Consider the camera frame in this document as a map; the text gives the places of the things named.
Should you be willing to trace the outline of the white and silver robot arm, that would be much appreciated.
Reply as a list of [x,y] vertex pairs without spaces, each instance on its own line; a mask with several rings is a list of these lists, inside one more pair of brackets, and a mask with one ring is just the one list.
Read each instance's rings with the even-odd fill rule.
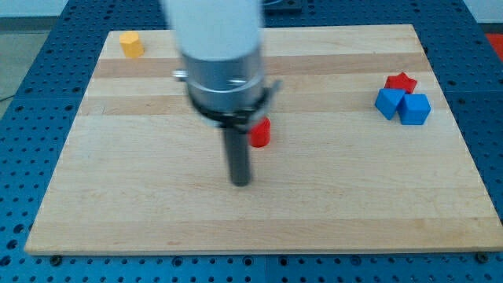
[[192,106],[222,129],[229,177],[252,179],[249,130],[268,112],[264,87],[263,4],[253,0],[165,0],[185,71],[180,75]]

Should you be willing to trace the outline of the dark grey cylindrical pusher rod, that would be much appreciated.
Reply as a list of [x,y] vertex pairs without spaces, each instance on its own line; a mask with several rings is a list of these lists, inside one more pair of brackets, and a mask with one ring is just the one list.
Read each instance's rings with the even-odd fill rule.
[[235,186],[247,186],[252,180],[248,136],[234,128],[224,128],[222,136],[230,180]]

